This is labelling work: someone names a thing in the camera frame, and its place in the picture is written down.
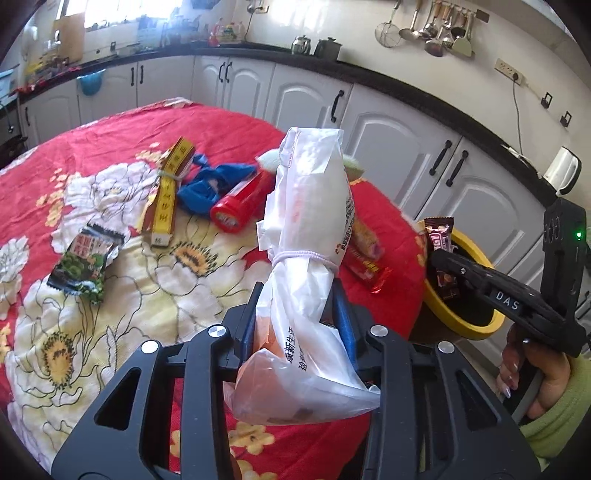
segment white plastic bag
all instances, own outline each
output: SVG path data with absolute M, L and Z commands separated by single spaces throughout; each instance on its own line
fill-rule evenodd
M 320 323 L 355 211 L 341 141 L 341 130 L 291 128 L 281 144 L 275 191 L 256 226 L 273 270 L 256 304 L 255 353 L 226 390 L 239 420 L 318 423 L 379 406 L 338 331 Z

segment green snack packet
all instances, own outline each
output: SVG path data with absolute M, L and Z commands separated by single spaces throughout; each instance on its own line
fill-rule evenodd
M 102 302 L 105 268 L 119 255 L 124 242 L 121 233 L 89 223 L 53 267 L 47 284 L 66 294 L 86 297 L 93 304 Z

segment red floral tablecloth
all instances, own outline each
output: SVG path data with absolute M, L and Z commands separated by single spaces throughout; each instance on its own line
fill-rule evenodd
M 160 156 L 184 136 L 213 165 L 254 163 L 284 136 L 245 115 L 166 101 L 102 119 L 46 142 L 0 170 L 0 407 L 39 463 L 51 462 L 86 407 L 146 339 L 187 341 L 245 303 L 270 272 L 254 223 L 239 235 L 178 211 L 170 247 L 152 250 L 134 226 Z M 349 298 L 408 336 L 422 299 L 423 246 L 399 211 L 365 181 L 352 185 L 357 215 L 386 249 L 388 287 L 371 294 L 346 269 Z M 107 270 L 100 306 L 46 279 L 93 220 L 129 241 Z M 179 469 L 180 402 L 173 404 L 170 469 Z M 364 437 L 368 417 L 264 427 L 226 415 L 246 480 L 335 479 Z

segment wooden cutting board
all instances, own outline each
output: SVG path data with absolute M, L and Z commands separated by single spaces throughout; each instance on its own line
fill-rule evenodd
M 61 17 L 53 22 L 53 36 L 57 30 L 60 31 L 60 49 L 58 55 L 69 63 L 81 61 L 84 55 L 84 20 L 85 13 L 82 12 L 68 17 Z

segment hand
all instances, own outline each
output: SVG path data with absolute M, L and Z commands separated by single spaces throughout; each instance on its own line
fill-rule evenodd
M 524 330 L 513 325 L 507 334 L 507 346 L 503 350 L 503 363 L 496 378 L 496 385 L 507 398 L 511 390 L 519 386 L 519 369 L 527 358 L 544 373 L 544 381 L 527 416 L 531 420 L 541 417 L 564 394 L 570 378 L 570 363 L 564 353 L 527 338 Z

